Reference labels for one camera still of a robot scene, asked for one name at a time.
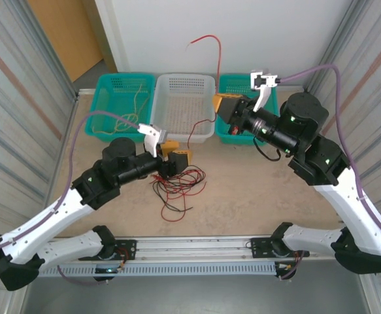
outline wooden tabletop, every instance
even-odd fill
[[[290,94],[278,92],[279,103]],[[69,144],[65,149],[54,199],[67,181],[68,151],[75,128],[89,111],[93,95],[82,95]],[[108,145],[84,131],[78,136],[73,178],[101,159]],[[161,200],[150,184],[151,178],[123,186],[121,195],[96,212],[68,227],[60,236],[77,236],[97,225],[106,225],[115,236],[231,236],[270,234],[284,221],[309,228],[337,228],[334,209],[313,188],[293,174],[289,159],[269,162],[254,147],[225,145],[217,136],[203,144],[192,144],[193,164],[206,174],[206,187],[197,196],[186,198],[193,209],[180,222],[166,222],[160,216]],[[272,147],[264,148],[274,154]],[[137,153],[142,152],[137,145]],[[169,219],[180,213],[165,211]]]

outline tangled wires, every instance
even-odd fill
[[[177,222],[182,220],[186,214],[186,211],[192,209],[192,207],[186,207],[186,196],[198,195],[205,189],[206,182],[198,192],[192,194],[190,193],[191,189],[195,185],[204,181],[206,178],[206,173],[197,166],[189,166],[189,168],[180,174],[166,180],[161,178],[159,175],[152,175],[154,178],[154,181],[152,181],[152,189],[163,202],[163,208],[161,208],[161,217],[165,221]],[[169,201],[177,200],[179,198],[183,198],[182,209],[169,203]],[[177,213],[182,213],[182,216],[176,220],[167,219],[163,214],[165,208]]]

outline purple cable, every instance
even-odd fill
[[[64,273],[62,272],[62,270],[61,270],[59,265],[57,266],[57,270],[58,270],[58,272],[59,272],[59,274],[61,275],[62,278],[64,278],[69,283],[74,283],[75,285],[80,285],[80,286],[85,286],[85,287],[93,287],[93,286],[99,286],[99,285],[102,285],[102,284],[106,283],[106,281],[96,281],[96,282],[93,282],[93,281],[79,281],[79,280],[76,280],[76,279],[73,279],[73,278],[69,278],[66,275],[64,275]]]
[[[58,208],[61,206],[61,204],[64,202],[64,199],[67,196],[67,193],[68,193],[68,191],[70,189],[71,181],[73,180],[73,154],[74,154],[74,147],[75,147],[75,142],[77,140],[78,134],[80,133],[81,126],[85,123],[85,121],[87,121],[87,119],[89,117],[95,116],[95,115],[98,115],[98,114],[102,114],[102,115],[105,115],[105,116],[111,116],[111,117],[113,117],[115,119],[121,120],[122,122],[124,122],[126,124],[129,124],[132,128],[135,128],[135,129],[139,128],[139,126],[137,124],[135,124],[135,123],[133,123],[133,122],[131,122],[129,120],[126,120],[124,117],[118,116],[117,114],[109,113],[107,111],[94,111],[92,113],[86,114],[85,117],[80,121],[79,125],[77,126],[77,129],[75,130],[75,133],[74,133],[74,136],[73,136],[73,142],[71,143],[70,153],[69,153],[69,157],[68,157],[69,170],[68,170],[67,183],[65,184],[64,191],[63,191],[61,197],[59,198],[58,202],[56,203],[56,205],[54,207],[54,211],[57,211]],[[21,234],[19,234],[16,237],[14,237],[13,241],[19,240],[20,238],[26,236],[27,234],[30,234],[33,230],[35,230],[38,227],[42,226],[53,214],[54,214],[54,212],[52,212],[52,211],[49,212],[44,218],[42,218],[40,221],[38,221],[38,223],[34,224],[32,227],[26,229]],[[7,245],[10,245],[11,243],[12,243],[11,241],[6,241],[6,242],[0,244],[0,249],[2,249],[3,247],[6,247]]]
[[[291,80],[296,80],[296,79],[299,79],[301,77],[304,77],[305,75],[309,75],[309,74],[311,74],[313,72],[316,72],[316,71],[319,71],[319,70],[324,70],[324,69],[333,69],[334,72],[335,72],[335,77],[336,77],[336,88],[335,88],[335,125],[337,127],[337,133],[339,135],[339,139],[340,139],[340,143],[341,143],[342,149],[344,150],[344,152],[345,152],[345,154],[347,156],[347,159],[350,162],[350,165],[351,165],[351,167],[352,167],[352,169],[354,171],[354,176],[356,178],[357,194],[359,196],[359,200],[363,204],[366,212],[372,218],[374,223],[381,230],[381,222],[379,221],[378,217],[376,217],[376,215],[373,213],[372,209],[370,208],[369,204],[366,202],[366,199],[364,198],[364,195],[363,195],[363,186],[361,184],[361,180],[360,180],[360,176],[359,176],[359,171],[357,169],[356,163],[354,162],[354,159],[353,159],[353,156],[352,156],[351,152],[348,150],[348,147],[347,147],[347,144],[346,144],[346,140],[345,140],[344,134],[342,132],[341,120],[340,120],[340,116],[341,116],[341,105],[340,105],[340,103],[341,103],[341,75],[340,75],[339,68],[336,65],[334,65],[334,64],[323,64],[323,65],[319,65],[317,67],[313,67],[311,69],[302,71],[300,73],[291,75],[290,77],[282,78],[280,80],[280,82],[281,83],[286,83],[286,82],[289,82]]]
[[[298,259],[297,263],[294,265],[294,267],[292,267],[292,269],[288,273],[286,273],[285,275],[279,276],[279,278],[280,279],[288,278],[297,269],[299,264],[302,262],[302,259],[303,259],[304,255],[305,255],[305,251],[302,251],[301,257],[299,257],[299,259]]]

